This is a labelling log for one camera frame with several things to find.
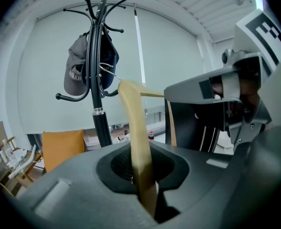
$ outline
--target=gray cap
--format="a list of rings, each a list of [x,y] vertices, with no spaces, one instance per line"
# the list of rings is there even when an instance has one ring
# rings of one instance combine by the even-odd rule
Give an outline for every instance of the gray cap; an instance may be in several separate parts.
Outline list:
[[[73,96],[82,95],[86,91],[86,86],[81,78],[81,69],[86,60],[87,44],[86,36],[81,36],[69,49],[64,75],[64,90]]]

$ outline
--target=black holder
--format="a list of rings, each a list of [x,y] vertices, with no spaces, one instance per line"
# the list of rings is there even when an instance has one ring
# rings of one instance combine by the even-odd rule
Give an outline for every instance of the black holder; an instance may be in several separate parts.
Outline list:
[[[150,152],[153,175],[159,184],[159,193],[180,187],[189,173],[186,160],[152,142],[150,142]],[[96,173],[113,192],[137,194],[133,182],[130,143],[102,157],[97,163]]]
[[[86,91],[79,98],[72,98],[68,96],[63,96],[60,93],[56,94],[56,99],[62,99],[70,102],[79,102],[86,98],[91,89],[92,101],[93,101],[93,120],[94,125],[97,131],[97,137],[101,147],[108,146],[112,144],[112,139],[109,131],[108,121],[106,117],[106,113],[102,108],[101,98],[105,96],[116,96],[118,91],[114,91],[112,93],[108,93],[103,90],[101,85],[101,80],[98,75],[100,74],[100,47],[101,47],[101,35],[102,28],[105,27],[109,31],[116,31],[123,33],[123,29],[114,29],[108,26],[105,23],[105,19],[108,14],[116,7],[126,8],[125,6],[121,6],[123,2],[126,0],[122,0],[116,4],[107,4],[107,0],[101,0],[100,4],[95,4],[92,6],[91,0],[85,0],[88,8],[86,10],[88,13],[72,10],[72,9],[63,9],[63,11],[69,11],[74,13],[79,13],[85,15],[91,21],[91,27],[89,31],[89,42],[87,46],[87,55],[86,55]],[[93,12],[93,7],[98,6],[96,15]]]

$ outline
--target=white pipe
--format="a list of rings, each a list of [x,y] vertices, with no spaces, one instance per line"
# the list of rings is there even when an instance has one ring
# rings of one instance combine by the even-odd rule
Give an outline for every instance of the white pipe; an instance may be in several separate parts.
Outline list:
[[[34,161],[34,157],[35,157],[35,151],[36,151],[36,145],[34,145],[34,147],[32,148],[32,152],[31,152],[31,156],[28,159],[28,161],[26,161],[23,165],[21,165],[20,167],[18,167],[16,170],[14,170],[9,176],[9,179],[13,179],[21,170],[23,170],[25,167],[29,166],[33,161]]]

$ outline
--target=white roller blind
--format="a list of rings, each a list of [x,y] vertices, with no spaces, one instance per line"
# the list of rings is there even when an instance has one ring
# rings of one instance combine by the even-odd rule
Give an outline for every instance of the white roller blind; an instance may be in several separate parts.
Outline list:
[[[176,23],[137,9],[146,86],[163,92],[174,83],[204,73],[196,38]],[[164,105],[162,98],[146,99],[147,108]]]
[[[85,11],[86,6],[75,8]],[[120,60],[116,74],[122,79],[141,83],[140,60],[132,7],[116,8],[106,20],[113,28],[110,31]],[[21,123],[25,133],[58,132],[94,128],[92,99],[88,97],[73,103],[55,98],[56,93],[67,95],[63,79],[68,58],[68,49],[87,32],[90,21],[71,12],[58,12],[40,20],[34,27],[21,60],[18,99]],[[112,92],[119,80],[114,78],[107,91]],[[102,100],[110,125],[127,122],[118,96]]]

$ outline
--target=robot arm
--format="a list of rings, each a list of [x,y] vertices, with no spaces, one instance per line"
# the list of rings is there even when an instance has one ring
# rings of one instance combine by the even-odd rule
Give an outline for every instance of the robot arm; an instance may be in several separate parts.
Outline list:
[[[261,88],[281,62],[281,31],[263,11],[252,12],[236,24],[234,47],[225,50],[222,61],[222,69],[167,87],[165,98],[192,104],[206,125],[228,132],[235,150],[251,142],[271,121],[259,96],[254,109],[241,99],[240,78],[256,79]],[[216,83],[222,84],[220,97],[213,91]]]

